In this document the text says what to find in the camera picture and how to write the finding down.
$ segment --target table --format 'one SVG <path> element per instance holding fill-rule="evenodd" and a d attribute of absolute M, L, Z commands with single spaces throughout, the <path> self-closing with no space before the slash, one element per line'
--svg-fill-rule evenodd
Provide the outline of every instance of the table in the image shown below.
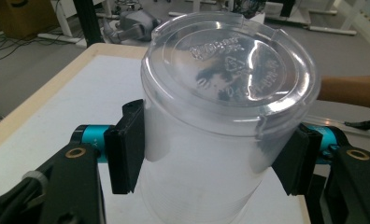
<path fill-rule="evenodd" d="M 80 124 L 116 124 L 121 106 L 142 98 L 146 48 L 94 44 L 0 123 L 0 195 L 64 147 Z M 99 164 L 107 223 L 156 223 L 135 194 L 111 194 Z M 240 223 L 310 223 L 303 196 L 287 196 L 269 169 Z"/>

